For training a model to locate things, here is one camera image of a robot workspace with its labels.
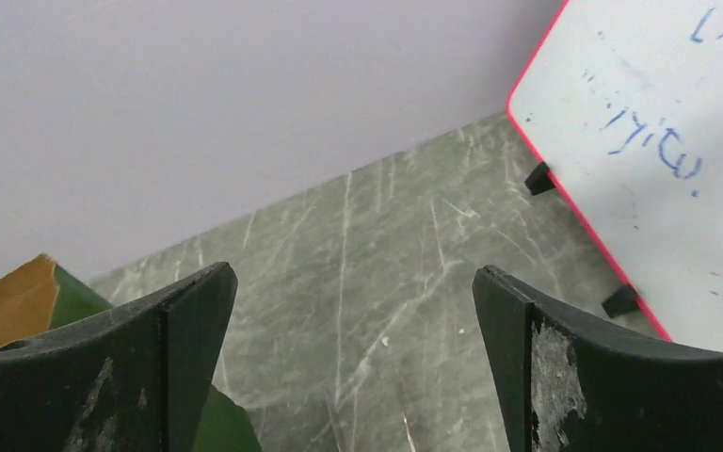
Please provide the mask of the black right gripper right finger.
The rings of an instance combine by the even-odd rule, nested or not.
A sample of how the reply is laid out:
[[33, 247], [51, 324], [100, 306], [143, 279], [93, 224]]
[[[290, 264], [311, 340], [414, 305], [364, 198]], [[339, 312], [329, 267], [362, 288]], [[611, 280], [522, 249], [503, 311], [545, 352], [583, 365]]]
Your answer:
[[723, 451], [723, 352], [654, 339], [496, 266], [474, 306], [513, 451]]

